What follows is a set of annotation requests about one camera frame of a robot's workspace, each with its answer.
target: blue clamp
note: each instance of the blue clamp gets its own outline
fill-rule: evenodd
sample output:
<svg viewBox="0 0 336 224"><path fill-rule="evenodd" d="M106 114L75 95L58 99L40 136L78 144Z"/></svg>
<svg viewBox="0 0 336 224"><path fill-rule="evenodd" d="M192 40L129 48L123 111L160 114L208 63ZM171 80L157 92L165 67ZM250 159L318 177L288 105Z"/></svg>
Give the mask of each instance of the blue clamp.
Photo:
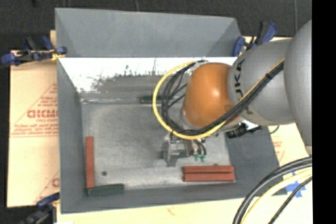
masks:
<svg viewBox="0 0 336 224"><path fill-rule="evenodd" d="M52 194L40 201L37 202L36 207L39 210L35 211L34 213L30 214L26 217L25 221L21 221L20 223L24 224L41 224L44 220L51 216L51 214L55 214L55 207L52 203L60 198L60 194L55 193Z"/></svg>
<svg viewBox="0 0 336 224"><path fill-rule="evenodd" d="M60 198L60 194L59 193L55 193L55 194L51 194L48 197L43 198L42 200L38 201L36 206L37 207L43 207L46 205L51 204L52 202L59 200Z"/></svg>
<svg viewBox="0 0 336 224"><path fill-rule="evenodd" d="M66 47L55 48L47 36L42 36L41 40L45 47L44 50L39 49L31 37L27 37L23 43L23 50L16 54L11 52L1 56L2 64L19 66L27 62L51 59L68 52Z"/></svg>
<svg viewBox="0 0 336 224"><path fill-rule="evenodd" d="M233 46L233 57L238 57L239 53L243 51L243 47L246 47L246 50L252 49L257 47L258 45L264 44L269 42L274 38L276 33L278 32L277 26L272 22L260 22L260 29L257 37L254 39L252 37L252 40L250 43L247 43L245 41L245 38L240 36L236 40L234 46Z"/></svg>

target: small green object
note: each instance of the small green object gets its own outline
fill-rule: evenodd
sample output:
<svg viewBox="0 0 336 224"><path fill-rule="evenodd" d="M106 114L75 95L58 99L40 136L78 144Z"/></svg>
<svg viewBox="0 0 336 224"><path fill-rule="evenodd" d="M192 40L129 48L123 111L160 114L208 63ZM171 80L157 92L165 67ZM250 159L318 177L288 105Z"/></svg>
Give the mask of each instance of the small green object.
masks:
<svg viewBox="0 0 336 224"><path fill-rule="evenodd" d="M100 196L100 195L109 195L122 193L125 190L125 185L123 183L111 184L98 186L93 188L86 188L85 193L87 196Z"/></svg>

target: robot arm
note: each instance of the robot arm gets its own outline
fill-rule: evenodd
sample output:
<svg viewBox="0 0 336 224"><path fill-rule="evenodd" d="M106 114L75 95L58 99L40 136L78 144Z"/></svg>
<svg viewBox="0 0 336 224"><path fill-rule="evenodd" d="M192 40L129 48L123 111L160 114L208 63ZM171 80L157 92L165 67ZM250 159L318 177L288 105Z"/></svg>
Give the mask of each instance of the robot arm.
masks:
<svg viewBox="0 0 336 224"><path fill-rule="evenodd" d="M193 71L180 122L172 121L167 110L172 97L169 83L190 68ZM188 148L185 156L197 153L202 139L219 131L236 130L243 120L260 126L296 122L305 145L311 147L311 21L292 40L267 42L247 50L232 66L188 63L171 70L163 80L176 71L165 88L169 98L161 103L161 115L155 105L156 95L153 109L169 133L184 140L184 148ZM166 148L176 146L174 141L179 140L170 140Z"/></svg>

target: yellow cable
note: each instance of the yellow cable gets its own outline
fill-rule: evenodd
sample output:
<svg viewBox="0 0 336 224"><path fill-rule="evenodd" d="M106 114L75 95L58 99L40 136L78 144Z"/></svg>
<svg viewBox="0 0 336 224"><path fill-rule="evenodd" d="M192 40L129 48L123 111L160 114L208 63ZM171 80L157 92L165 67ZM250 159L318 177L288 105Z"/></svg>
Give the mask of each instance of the yellow cable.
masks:
<svg viewBox="0 0 336 224"><path fill-rule="evenodd" d="M248 211L245 213L242 221L240 224L244 224L246 222L246 219L248 217L248 215L255 210L255 208L257 207L257 205L259 205L260 203L262 203L262 201L264 201L265 199L269 198L270 196L272 196L274 193L278 192L279 190L281 190L282 188L288 186L291 182L295 182L297 180L306 180L307 178L312 176L312 168L308 168L308 169L304 169L301 172L299 172L298 174L295 174L293 176L290 176L286 179L284 179L283 181L279 182L278 184L276 184L275 186L269 188L263 195L261 195L248 209Z"/></svg>
<svg viewBox="0 0 336 224"><path fill-rule="evenodd" d="M285 58L282 58L274 67L272 67L268 73L270 73L272 70L274 70L280 63L282 63L283 61L285 60ZM163 77L159 80L159 82L157 83L155 89L154 89L154 92L153 92L153 99L152 99L152 106L153 106L153 111L154 111L154 114L157 118L157 120L160 122L160 124L170 133L176 135L177 137L179 138L182 138L182 139L186 139L186 140L195 140L195 139L201 139L201 138L204 138L204 137L207 137L209 135L212 135L213 133L215 133L216 131L218 131L226 122L226 121L223 121L222 123L220 123L219 125L213 127L212 129L210 129L209 131L203 133L203 134L199 134L199 135L193 135L193 136L190 136L190 135L185 135L185 134L181 134L181 133L178 133L177 131L173 130L168 124L166 124L164 122L164 120L161 118L158 110L157 110L157 107L156 107L156 97L157 97L157 94L159 92L159 89L162 85L162 83L167 79L167 77L169 77L172 73L174 73L175 71L181 69L181 68L184 68L190 64L194 63L194 61L192 62L187 62L187 63L183 63L179 66L176 66L174 68L172 68L171 70L169 70L165 75L163 75ZM266 75L264 75L263 77L261 77L259 79L259 81L251 88L247 91L247 93L245 93L245 95L237 102L237 104L239 104L240 102L242 102L245 97L247 95L249 95L249 93L257 86L257 84L263 79L265 78Z"/></svg>

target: dark green block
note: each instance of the dark green block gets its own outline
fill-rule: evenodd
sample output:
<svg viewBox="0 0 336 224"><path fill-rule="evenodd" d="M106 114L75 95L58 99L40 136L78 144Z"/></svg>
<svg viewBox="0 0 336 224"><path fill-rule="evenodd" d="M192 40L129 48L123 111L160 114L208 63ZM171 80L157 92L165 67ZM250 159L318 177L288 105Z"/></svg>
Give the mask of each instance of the dark green block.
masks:
<svg viewBox="0 0 336 224"><path fill-rule="evenodd" d="M125 185L122 183L98 186L93 188L86 188L85 192L87 196L99 196L122 193L125 190Z"/></svg>

